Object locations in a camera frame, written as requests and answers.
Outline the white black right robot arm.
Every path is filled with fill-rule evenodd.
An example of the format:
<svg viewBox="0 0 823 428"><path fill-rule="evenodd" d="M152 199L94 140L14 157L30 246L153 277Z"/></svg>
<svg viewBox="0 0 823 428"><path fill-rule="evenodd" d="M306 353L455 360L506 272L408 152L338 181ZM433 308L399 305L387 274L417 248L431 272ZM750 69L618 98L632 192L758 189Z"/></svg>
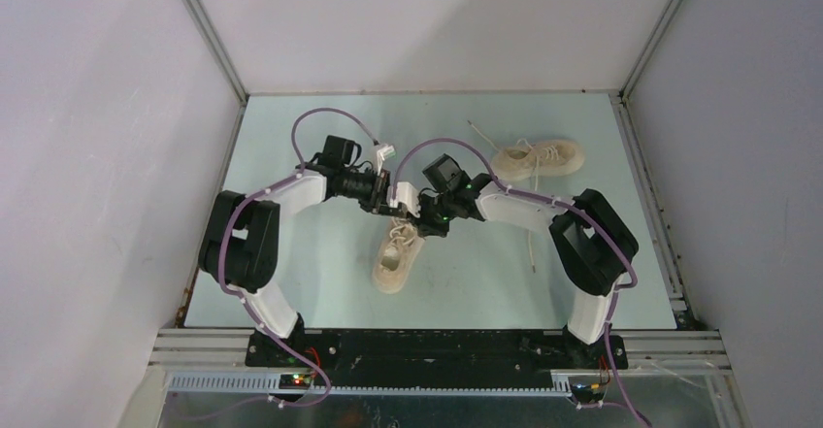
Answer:
<svg viewBox="0 0 823 428"><path fill-rule="evenodd" d="M491 171L471 178L449 155L424 168L429 185L396 185L393 204L404 207L422 236L447 235L452 220L499 222L546 235L573 286L565 326L568 361L588 368L598 361L604 336L623 289L637 285L632 261L639 244L606 197L586 189L569 201L516 188Z"/></svg>

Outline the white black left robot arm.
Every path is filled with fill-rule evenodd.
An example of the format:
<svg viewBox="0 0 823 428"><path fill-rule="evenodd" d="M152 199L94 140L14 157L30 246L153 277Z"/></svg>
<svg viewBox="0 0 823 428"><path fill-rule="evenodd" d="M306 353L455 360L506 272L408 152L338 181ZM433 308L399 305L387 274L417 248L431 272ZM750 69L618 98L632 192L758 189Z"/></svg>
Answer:
<svg viewBox="0 0 823 428"><path fill-rule="evenodd" d="M281 222L335 197L371 214L399 212L388 203L391 179L383 167L394 147L376 143L367 158L361 153L352 140L329 136L322 151L285 179L249 195L224 190L214 199L198 267L241 300L261 332L274 335L269 352L283 366L303 361L307 341L295 333L301 316L274 281Z"/></svg>

